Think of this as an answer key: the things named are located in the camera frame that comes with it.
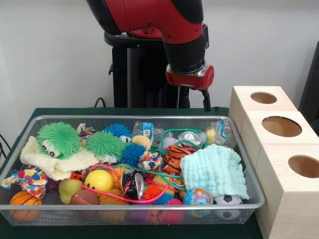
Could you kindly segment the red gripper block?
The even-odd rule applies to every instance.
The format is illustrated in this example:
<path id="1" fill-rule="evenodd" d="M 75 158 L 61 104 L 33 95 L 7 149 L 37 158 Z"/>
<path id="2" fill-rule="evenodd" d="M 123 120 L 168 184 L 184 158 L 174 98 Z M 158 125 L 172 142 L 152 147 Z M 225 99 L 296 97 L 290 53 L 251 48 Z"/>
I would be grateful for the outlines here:
<path id="1" fill-rule="evenodd" d="M 203 106 L 205 112 L 211 111 L 210 94 L 208 88 L 212 85 L 214 78 L 214 67 L 205 65 L 200 71 L 189 74 L 174 73 L 170 65 L 167 65 L 165 72 L 166 80 L 173 86 L 185 86 L 195 90 L 202 90 Z"/>

